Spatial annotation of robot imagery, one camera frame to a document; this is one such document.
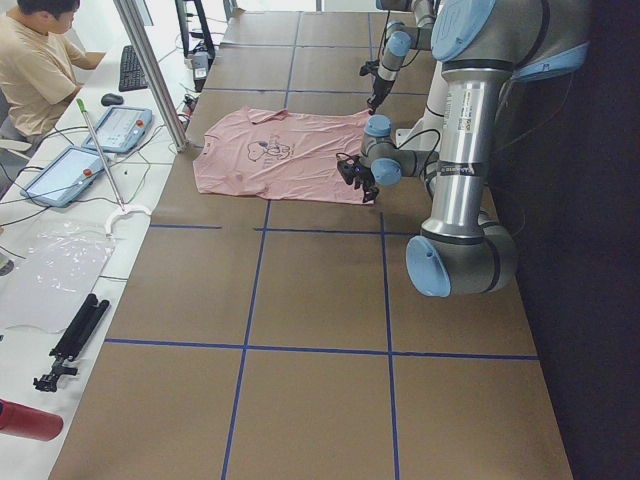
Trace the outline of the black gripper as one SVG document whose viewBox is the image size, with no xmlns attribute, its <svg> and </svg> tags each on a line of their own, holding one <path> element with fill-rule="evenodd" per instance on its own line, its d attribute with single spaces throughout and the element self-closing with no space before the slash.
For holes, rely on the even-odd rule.
<svg viewBox="0 0 640 480">
<path fill-rule="evenodd" d="M 367 99 L 368 111 L 370 113 L 375 113 L 377 111 L 380 104 L 384 102 L 386 97 L 391 92 L 394 86 L 394 83 L 395 83 L 394 79 L 387 80 L 380 77 L 379 75 L 376 75 L 374 77 L 373 93 Z"/>
<path fill-rule="evenodd" d="M 374 202 L 378 196 L 378 189 L 371 170 L 367 167 L 354 168 L 354 188 L 364 191 L 362 203 Z"/>
</svg>

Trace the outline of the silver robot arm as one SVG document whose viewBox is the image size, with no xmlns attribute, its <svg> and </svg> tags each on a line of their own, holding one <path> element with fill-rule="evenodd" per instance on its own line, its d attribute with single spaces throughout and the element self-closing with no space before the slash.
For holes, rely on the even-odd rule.
<svg viewBox="0 0 640 480">
<path fill-rule="evenodd" d="M 389 21 L 381 35 L 378 56 L 375 60 L 366 61 L 360 68 L 359 75 L 371 75 L 373 78 L 372 94 L 367 99 L 368 111 L 375 114 L 390 94 L 398 73 L 411 61 L 405 62 L 410 51 L 430 51 L 432 31 L 438 16 L 439 1 L 377 1 L 376 8 L 387 13 L 410 12 L 414 14 L 415 26 L 408 26 L 402 21 Z"/>
<path fill-rule="evenodd" d="M 491 292 L 513 278 L 511 235 L 482 209 L 492 135 L 503 87 L 566 75 L 585 61 L 591 5 L 587 1 L 381 1 L 410 12 L 416 23 L 390 22 L 382 55 L 365 63 L 374 79 L 360 152 L 337 164 L 365 201 L 381 186 L 421 179 L 432 207 L 406 247 L 406 268 L 426 296 Z M 377 112 L 411 51 L 430 51 L 435 104 L 416 124 L 433 146 L 396 145 L 390 120 Z"/>
</svg>

